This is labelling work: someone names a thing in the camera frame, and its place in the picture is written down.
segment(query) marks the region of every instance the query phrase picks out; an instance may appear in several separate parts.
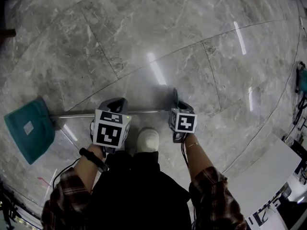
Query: bracelet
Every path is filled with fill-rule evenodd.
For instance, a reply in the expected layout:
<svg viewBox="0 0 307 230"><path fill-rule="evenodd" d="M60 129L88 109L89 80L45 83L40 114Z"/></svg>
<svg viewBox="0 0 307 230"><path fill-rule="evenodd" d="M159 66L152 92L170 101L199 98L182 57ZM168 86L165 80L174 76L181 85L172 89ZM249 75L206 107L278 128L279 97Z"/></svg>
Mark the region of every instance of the bracelet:
<svg viewBox="0 0 307 230"><path fill-rule="evenodd" d="M107 171L107 167L105 163L103 163L99 158L96 157L96 155L92 151L88 151L85 148L81 148L79 151L79 154L84 157L86 157L89 161L96 164L99 168L101 168L103 171Z"/></svg>
<svg viewBox="0 0 307 230"><path fill-rule="evenodd" d="M199 145L200 146L200 144L198 144L198 143L193 143L192 145L189 145L187 148L189 148L191 146L194 146L194 145Z"/></svg>

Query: gold bracelet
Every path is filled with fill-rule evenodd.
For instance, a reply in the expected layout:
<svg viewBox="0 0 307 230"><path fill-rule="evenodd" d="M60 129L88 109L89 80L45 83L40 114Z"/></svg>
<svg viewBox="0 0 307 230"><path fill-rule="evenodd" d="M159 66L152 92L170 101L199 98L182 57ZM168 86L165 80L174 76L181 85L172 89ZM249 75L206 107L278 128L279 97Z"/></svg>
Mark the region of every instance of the gold bracelet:
<svg viewBox="0 0 307 230"><path fill-rule="evenodd" d="M188 148L191 147L191 146L193 146L193 145L200 145L200 144L198 144L198 143L193 143L192 145L189 145Z"/></svg>

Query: white shoe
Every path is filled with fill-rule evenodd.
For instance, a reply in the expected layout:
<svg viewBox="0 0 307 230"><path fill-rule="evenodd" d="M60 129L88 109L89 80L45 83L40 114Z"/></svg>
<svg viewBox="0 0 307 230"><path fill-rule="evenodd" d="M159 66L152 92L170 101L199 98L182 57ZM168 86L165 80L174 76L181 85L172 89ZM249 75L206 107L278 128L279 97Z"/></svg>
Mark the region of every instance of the white shoe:
<svg viewBox="0 0 307 230"><path fill-rule="evenodd" d="M138 152L154 152L159 149L159 134L154 129L148 128L141 131L136 142Z"/></svg>

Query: metal pole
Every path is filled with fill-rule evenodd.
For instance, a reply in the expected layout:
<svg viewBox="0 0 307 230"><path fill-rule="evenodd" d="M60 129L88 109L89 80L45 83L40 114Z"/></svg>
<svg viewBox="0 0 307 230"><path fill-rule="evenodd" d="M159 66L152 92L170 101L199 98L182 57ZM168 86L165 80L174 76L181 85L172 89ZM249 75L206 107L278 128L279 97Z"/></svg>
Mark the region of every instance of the metal pole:
<svg viewBox="0 0 307 230"><path fill-rule="evenodd" d="M150 111L128 111L129 115L151 114L151 113L167 113L169 110L150 110ZM63 115L50 115L51 119L61 118L81 118L81 117L95 117L95 113L92 114L63 114Z"/></svg>

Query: marble floor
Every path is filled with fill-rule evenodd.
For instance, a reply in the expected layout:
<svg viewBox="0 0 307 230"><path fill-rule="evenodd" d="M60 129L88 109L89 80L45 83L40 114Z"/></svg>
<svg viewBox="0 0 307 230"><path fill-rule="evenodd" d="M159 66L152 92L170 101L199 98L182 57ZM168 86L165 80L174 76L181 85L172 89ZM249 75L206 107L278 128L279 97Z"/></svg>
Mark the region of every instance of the marble floor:
<svg viewBox="0 0 307 230"><path fill-rule="evenodd" d="M54 176L90 144L91 121L58 121L54 143L29 165L3 116L39 95L53 114L114 97L145 110L167 108L176 87L230 180L292 128L293 69L307 63L301 0L9 0L5 23L17 36L0 48L0 177L39 208ZM188 188L167 114L132 121L159 132L162 171Z"/></svg>

